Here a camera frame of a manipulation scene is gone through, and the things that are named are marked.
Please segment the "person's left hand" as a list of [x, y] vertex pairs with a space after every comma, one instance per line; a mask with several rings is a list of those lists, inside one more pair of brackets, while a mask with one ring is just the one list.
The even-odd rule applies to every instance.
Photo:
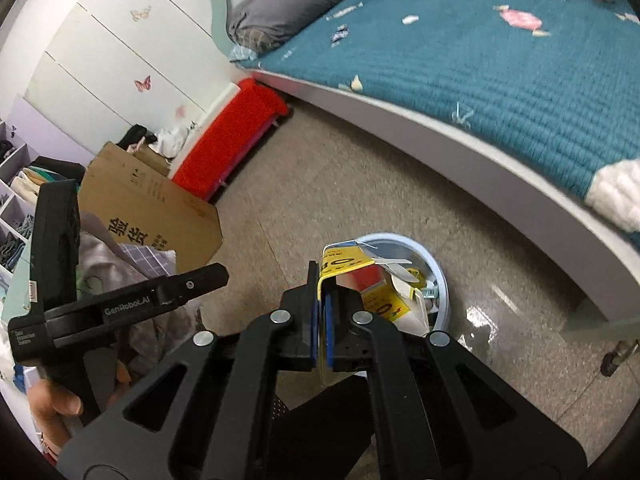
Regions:
[[56, 460], [72, 437], [67, 421], [79, 417], [84, 412], [84, 404], [75, 393], [47, 378], [40, 379], [28, 390], [27, 401], [40, 431], [43, 451]]

